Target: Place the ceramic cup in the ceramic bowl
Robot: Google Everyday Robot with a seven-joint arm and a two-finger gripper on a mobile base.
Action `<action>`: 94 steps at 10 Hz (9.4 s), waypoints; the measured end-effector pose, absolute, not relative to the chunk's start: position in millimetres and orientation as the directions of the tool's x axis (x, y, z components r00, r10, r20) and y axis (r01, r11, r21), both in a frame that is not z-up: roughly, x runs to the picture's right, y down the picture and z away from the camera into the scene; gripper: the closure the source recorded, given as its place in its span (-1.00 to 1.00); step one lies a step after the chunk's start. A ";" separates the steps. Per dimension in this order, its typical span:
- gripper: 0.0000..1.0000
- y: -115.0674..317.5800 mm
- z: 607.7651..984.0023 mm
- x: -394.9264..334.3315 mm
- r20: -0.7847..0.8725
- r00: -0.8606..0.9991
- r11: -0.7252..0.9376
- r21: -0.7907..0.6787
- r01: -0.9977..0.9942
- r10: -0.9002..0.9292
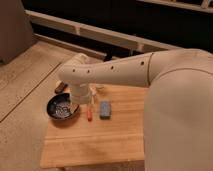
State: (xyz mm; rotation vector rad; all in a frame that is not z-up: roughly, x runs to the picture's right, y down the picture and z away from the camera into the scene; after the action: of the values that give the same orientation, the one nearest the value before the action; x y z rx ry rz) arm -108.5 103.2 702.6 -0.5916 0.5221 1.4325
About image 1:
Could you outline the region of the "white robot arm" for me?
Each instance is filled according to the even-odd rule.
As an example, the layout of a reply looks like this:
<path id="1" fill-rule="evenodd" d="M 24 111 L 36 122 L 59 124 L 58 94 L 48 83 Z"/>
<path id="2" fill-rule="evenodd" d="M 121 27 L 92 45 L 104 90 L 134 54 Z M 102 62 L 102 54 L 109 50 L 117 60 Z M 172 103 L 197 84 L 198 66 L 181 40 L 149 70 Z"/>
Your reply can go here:
<path id="1" fill-rule="evenodd" d="M 89 64 L 77 54 L 59 70 L 72 101 L 91 83 L 146 87 L 145 171 L 213 171 L 213 53 L 175 49 Z"/>

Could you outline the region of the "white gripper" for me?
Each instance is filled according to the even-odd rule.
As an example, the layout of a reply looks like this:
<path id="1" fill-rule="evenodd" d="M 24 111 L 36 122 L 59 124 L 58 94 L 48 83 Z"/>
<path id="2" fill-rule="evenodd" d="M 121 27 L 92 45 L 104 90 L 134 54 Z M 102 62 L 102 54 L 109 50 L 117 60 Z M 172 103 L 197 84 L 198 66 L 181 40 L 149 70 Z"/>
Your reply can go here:
<path id="1" fill-rule="evenodd" d="M 88 84 L 70 85 L 71 101 L 75 104 L 88 104 L 92 99 L 92 91 Z"/>

